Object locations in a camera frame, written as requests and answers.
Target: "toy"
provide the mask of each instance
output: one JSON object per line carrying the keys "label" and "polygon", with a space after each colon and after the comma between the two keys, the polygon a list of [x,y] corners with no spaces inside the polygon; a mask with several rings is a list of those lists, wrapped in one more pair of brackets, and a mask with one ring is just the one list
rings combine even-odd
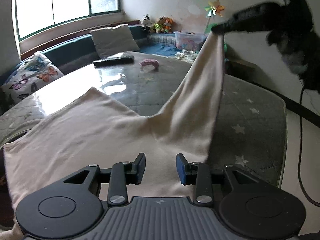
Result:
{"label": "toy", "polygon": [[166,20],[167,20],[167,17],[162,16],[156,21],[155,23],[156,33],[164,32],[164,23]]}
{"label": "toy", "polygon": [[173,20],[171,18],[167,18],[164,22],[164,33],[172,33],[171,26],[173,24]]}
{"label": "toy", "polygon": [[150,17],[146,14],[141,20],[142,28],[149,33],[155,33],[155,25],[150,21]]}
{"label": "toy", "polygon": [[157,71],[159,69],[159,61],[155,59],[144,59],[140,63],[140,69],[143,70],[145,66],[153,66],[153,70]]}
{"label": "toy", "polygon": [[211,31],[211,28],[214,26],[214,24],[209,25],[211,18],[214,19],[216,15],[222,17],[221,12],[225,10],[225,7],[220,4],[219,0],[216,0],[215,2],[209,2],[209,6],[205,7],[205,10],[208,12],[208,21],[207,25],[204,28],[204,34],[209,33]]}
{"label": "toy", "polygon": [[173,20],[171,18],[162,16],[155,23],[156,33],[172,33],[171,27]]}

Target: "white pillow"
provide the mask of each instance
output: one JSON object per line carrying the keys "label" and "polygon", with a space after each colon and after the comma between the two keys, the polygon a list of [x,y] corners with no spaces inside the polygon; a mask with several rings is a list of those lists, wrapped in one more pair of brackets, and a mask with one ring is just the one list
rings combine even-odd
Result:
{"label": "white pillow", "polygon": [[100,58],[124,51],[138,51],[127,24],[90,31],[94,46]]}
{"label": "white pillow", "polygon": [[36,52],[1,86],[9,105],[17,104],[38,89],[64,76],[41,52]]}

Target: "black cable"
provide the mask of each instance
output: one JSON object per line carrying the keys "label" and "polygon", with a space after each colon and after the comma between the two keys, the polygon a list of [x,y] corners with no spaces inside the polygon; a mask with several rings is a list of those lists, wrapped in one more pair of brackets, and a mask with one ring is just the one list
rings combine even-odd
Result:
{"label": "black cable", "polygon": [[[302,90],[301,90],[301,94],[300,94],[300,105],[302,106],[302,97],[303,97],[303,93],[305,91],[305,85],[303,86]],[[299,184],[300,184],[300,188],[304,194],[304,196],[306,197],[306,199],[313,205],[320,207],[320,203],[317,201],[314,201],[306,192],[303,184],[302,184],[302,180],[301,180],[301,157],[302,157],[302,116],[300,115],[300,151],[299,151],[299,162],[298,162],[298,180],[299,180]]]}

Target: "window frame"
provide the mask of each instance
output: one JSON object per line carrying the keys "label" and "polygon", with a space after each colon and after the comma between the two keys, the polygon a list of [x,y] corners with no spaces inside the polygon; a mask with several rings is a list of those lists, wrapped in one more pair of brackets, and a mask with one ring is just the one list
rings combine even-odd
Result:
{"label": "window frame", "polygon": [[100,13],[92,13],[91,11],[91,0],[88,0],[88,4],[89,4],[89,15],[86,15],[86,16],[82,16],[82,17],[78,17],[78,18],[74,18],[74,19],[71,19],[71,20],[68,20],[68,21],[64,21],[64,22],[61,22],[61,23],[56,23],[56,24],[53,24],[53,25],[50,25],[48,27],[45,27],[41,30],[38,30],[36,32],[33,32],[27,36],[24,36],[24,37],[20,37],[20,33],[19,33],[19,25],[18,25],[18,16],[17,16],[17,0],[14,0],[14,6],[15,6],[15,18],[16,18],[16,27],[17,27],[17,35],[18,35],[18,40],[19,42],[20,41],[23,41],[24,39],[27,39],[37,33],[40,33],[40,32],[43,32],[45,30],[48,30],[50,28],[54,28],[56,26],[59,26],[59,25],[62,25],[62,24],[65,24],[65,23],[69,23],[69,22],[72,22],[72,21],[76,21],[76,20],[81,20],[81,19],[86,19],[86,18],[90,18],[90,17],[93,17],[93,16],[97,16],[97,15],[104,15],[104,14],[111,14],[111,13],[119,13],[121,12],[121,3],[120,3],[120,0],[118,0],[118,10],[116,11],[108,11],[108,12],[100,12]]}

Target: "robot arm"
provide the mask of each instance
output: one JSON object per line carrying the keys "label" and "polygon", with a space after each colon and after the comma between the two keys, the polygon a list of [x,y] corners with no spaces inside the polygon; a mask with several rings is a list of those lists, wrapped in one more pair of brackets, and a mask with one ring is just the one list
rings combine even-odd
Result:
{"label": "robot arm", "polygon": [[[129,200],[126,186],[139,185],[145,167],[144,153],[109,169],[92,164],[26,196],[16,209],[24,240],[297,240],[306,218],[295,196],[233,165],[212,170],[183,154],[176,157],[177,176],[194,185],[193,201]],[[98,198],[104,183],[106,201]],[[212,184],[220,185],[222,198],[214,198]]]}
{"label": "robot arm", "polygon": [[320,38],[313,31],[311,11],[306,0],[284,0],[284,3],[281,6],[266,2],[241,10],[212,31],[271,31],[267,43],[277,45],[283,61],[303,80],[305,89],[320,93]]}

